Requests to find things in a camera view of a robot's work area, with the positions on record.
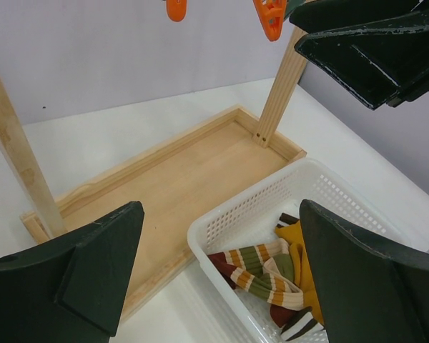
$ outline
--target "table surface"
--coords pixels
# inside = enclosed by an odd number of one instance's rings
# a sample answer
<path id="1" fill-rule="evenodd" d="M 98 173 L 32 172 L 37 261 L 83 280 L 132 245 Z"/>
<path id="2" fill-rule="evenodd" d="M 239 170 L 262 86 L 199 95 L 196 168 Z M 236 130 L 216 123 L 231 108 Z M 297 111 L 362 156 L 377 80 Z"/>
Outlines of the table surface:
<path id="1" fill-rule="evenodd" d="M 61 194 L 234 104 L 260 115 L 272 82 L 146 101 L 24 129 L 49 187 Z M 300 87 L 279 131 L 353 185 L 415 248 L 429 249 L 429 196 Z M 0 257 L 33 245 L 19 221 L 28 209 L 0 154 Z M 190 265 L 124 323 L 112 342 L 251 342 L 222 298 L 204 297 L 208 292 L 217 291 L 197 263 Z"/>

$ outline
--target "wooden frame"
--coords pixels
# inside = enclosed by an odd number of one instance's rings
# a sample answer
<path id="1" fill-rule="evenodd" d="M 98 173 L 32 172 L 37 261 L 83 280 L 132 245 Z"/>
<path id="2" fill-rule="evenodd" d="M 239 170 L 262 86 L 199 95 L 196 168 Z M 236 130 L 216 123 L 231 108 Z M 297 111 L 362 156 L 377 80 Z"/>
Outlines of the wooden frame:
<path id="1" fill-rule="evenodd" d="M 54 200 L 0 81 L 0 147 L 34 211 L 21 219 L 38 244 L 140 200 L 145 222 L 122 318 L 193 259 L 189 225 L 306 152 L 276 132 L 305 59 L 295 29 L 260 119 L 234 106 Z"/>

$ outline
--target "wall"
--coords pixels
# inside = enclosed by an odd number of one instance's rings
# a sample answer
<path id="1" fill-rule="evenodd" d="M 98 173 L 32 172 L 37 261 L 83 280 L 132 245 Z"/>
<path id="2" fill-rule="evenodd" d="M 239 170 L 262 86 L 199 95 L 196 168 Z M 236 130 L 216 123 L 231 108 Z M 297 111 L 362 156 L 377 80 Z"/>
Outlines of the wall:
<path id="1" fill-rule="evenodd" d="M 429 94 L 371 111 L 314 65 L 300 86 L 429 194 Z"/>
<path id="2" fill-rule="evenodd" d="M 251 0 L 0 0 L 0 75 L 24 124 L 274 76 Z"/>

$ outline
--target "white plastic basket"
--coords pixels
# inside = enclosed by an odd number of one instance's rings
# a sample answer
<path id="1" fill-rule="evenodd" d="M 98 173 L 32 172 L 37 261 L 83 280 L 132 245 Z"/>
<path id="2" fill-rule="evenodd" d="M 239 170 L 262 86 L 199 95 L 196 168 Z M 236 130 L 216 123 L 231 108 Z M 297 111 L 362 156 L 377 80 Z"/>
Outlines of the white plastic basket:
<path id="1" fill-rule="evenodd" d="M 359 226 L 411 246 L 372 204 L 335 172 L 313 159 L 301 159 L 270 175 L 195 221 L 187 239 L 210 281 L 244 324 L 264 343 L 283 342 L 270 319 L 269 305 L 242 290 L 233 291 L 207 254 L 276 239 L 273 229 L 282 212 L 298 217 L 303 199 L 311 199 Z M 327 342 L 325 332 L 298 342 Z"/>

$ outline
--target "orange plastic part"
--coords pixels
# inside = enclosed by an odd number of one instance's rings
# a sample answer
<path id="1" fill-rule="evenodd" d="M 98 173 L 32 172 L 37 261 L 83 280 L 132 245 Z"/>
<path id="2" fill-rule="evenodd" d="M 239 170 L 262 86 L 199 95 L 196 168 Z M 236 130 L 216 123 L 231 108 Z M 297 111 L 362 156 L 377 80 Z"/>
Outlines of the orange plastic part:
<path id="1" fill-rule="evenodd" d="M 167 0 L 167 14 L 173 21 L 181 21 L 186 16 L 187 0 Z"/>
<path id="2" fill-rule="evenodd" d="M 287 0 L 253 1 L 265 36 L 269 41 L 276 41 L 281 36 Z"/>

